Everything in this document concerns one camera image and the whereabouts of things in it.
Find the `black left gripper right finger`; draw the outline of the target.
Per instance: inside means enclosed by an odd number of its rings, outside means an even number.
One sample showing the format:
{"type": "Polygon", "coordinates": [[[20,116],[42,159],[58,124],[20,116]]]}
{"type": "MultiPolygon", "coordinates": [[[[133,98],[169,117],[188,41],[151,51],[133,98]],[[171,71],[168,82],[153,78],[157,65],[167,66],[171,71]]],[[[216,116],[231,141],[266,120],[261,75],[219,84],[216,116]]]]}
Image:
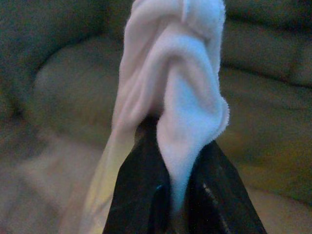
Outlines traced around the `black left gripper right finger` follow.
{"type": "Polygon", "coordinates": [[[264,234],[237,169],[215,141],[204,146],[187,187],[183,234],[264,234]]]}

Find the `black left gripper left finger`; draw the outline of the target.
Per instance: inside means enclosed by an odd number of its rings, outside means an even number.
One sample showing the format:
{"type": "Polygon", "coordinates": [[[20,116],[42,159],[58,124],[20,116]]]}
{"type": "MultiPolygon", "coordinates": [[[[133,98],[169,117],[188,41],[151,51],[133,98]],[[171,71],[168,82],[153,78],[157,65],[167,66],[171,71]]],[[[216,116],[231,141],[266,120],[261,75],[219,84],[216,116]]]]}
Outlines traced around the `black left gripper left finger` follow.
{"type": "Polygon", "coordinates": [[[146,118],[117,176],[105,234],[164,234],[171,208],[168,170],[156,140],[157,118],[146,118]]]}

